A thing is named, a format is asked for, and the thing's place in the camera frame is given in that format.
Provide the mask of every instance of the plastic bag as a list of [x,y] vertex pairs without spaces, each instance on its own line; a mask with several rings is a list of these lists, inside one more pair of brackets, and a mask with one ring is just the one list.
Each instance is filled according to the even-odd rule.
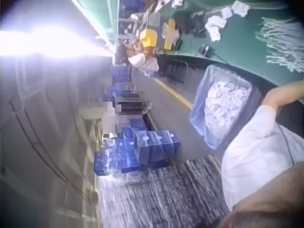
[[[234,101],[230,99],[233,96],[230,97],[229,95],[238,89],[242,90],[244,96],[235,107],[231,107]],[[190,122],[197,132],[204,137],[206,144],[210,148],[218,148],[228,135],[239,118],[251,90],[252,85],[235,72],[217,65],[207,67],[196,92],[193,109],[190,114]],[[219,100],[216,99],[219,97],[217,93],[222,93]],[[215,112],[217,111],[222,114],[221,117],[225,117],[226,114],[231,115],[231,118],[222,121],[219,117],[218,121],[210,121],[210,116],[216,114]]]

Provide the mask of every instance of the hair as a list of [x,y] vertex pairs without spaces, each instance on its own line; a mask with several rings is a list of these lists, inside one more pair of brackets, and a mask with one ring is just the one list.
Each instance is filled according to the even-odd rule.
[[127,47],[124,44],[120,44],[116,50],[116,58],[121,59],[123,62],[128,62]]
[[303,216],[303,212],[231,212],[218,228],[302,228]]

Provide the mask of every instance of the green workbench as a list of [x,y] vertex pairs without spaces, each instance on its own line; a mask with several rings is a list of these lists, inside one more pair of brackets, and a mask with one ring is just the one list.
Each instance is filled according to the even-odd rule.
[[[211,0],[188,0],[186,10],[190,12],[197,12],[203,9],[204,4],[211,5]],[[234,0],[220,0],[213,3],[214,7],[220,5],[229,5]],[[242,0],[242,2],[253,2],[252,0]],[[255,2],[263,2],[269,4],[267,0],[260,0]],[[160,13],[170,17],[175,12],[171,8],[171,4],[165,5]],[[212,15],[219,15],[217,13],[207,13],[206,19]],[[179,51],[172,52],[173,55],[197,56],[199,47],[202,44],[208,44],[214,48],[215,55],[211,58],[219,62],[228,62],[231,65],[245,69],[256,75],[259,75],[268,81],[281,86],[292,81],[303,78],[303,74],[297,72],[290,72],[286,67],[275,64],[268,64],[266,62],[267,47],[266,43],[256,38],[256,32],[261,29],[260,24],[262,17],[274,19],[288,19],[292,17],[289,9],[250,9],[245,18],[239,15],[233,15],[227,20],[225,28],[221,32],[221,40],[212,42],[209,34],[206,38],[195,38],[192,35],[181,36],[183,44]]]

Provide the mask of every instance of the person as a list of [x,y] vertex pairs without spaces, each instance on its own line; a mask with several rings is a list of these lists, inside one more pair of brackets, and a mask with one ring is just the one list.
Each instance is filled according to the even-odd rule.
[[164,73],[171,63],[168,56],[156,55],[153,47],[144,48],[139,41],[120,44],[116,54],[141,71],[160,71]]
[[224,153],[221,175],[231,211],[219,228],[304,227],[304,140],[276,123],[304,97],[304,81],[270,90]]

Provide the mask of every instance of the white wires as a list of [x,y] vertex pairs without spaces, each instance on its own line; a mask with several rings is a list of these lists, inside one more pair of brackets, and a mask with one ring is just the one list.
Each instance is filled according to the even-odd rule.
[[287,67],[291,72],[304,72],[304,30],[294,18],[275,20],[262,18],[263,26],[256,38],[269,48],[267,63]]

